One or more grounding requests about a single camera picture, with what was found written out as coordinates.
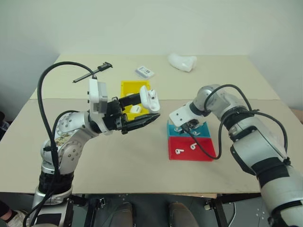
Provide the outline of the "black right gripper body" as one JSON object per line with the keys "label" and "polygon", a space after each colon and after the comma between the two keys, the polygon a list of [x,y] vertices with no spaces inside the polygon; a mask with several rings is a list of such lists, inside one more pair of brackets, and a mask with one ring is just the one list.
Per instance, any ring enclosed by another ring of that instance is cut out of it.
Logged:
{"label": "black right gripper body", "polygon": [[183,127],[186,128],[186,130],[191,129],[194,130],[200,126],[200,122],[198,119],[192,119],[188,121],[187,123],[183,124]]}

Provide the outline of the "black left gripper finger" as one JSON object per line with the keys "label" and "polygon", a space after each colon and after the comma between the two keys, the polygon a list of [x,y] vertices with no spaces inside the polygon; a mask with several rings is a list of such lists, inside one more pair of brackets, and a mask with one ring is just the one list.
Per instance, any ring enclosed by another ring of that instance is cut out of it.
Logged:
{"label": "black left gripper finger", "polygon": [[119,103],[120,103],[120,107],[123,111],[126,109],[127,106],[138,105],[141,103],[140,94],[136,93],[136,94],[122,97],[119,99]]}
{"label": "black left gripper finger", "polygon": [[154,122],[160,117],[160,113],[149,113],[135,117],[134,120],[127,123],[127,132],[142,128]]}

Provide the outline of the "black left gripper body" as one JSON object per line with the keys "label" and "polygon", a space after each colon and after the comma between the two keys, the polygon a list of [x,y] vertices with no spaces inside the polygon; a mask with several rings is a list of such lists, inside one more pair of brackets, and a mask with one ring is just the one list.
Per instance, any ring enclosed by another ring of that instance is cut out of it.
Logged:
{"label": "black left gripper body", "polygon": [[128,117],[123,111],[127,106],[127,98],[123,97],[118,99],[113,97],[110,102],[107,103],[107,110],[103,121],[105,126],[110,131],[121,131],[122,134],[128,133]]}

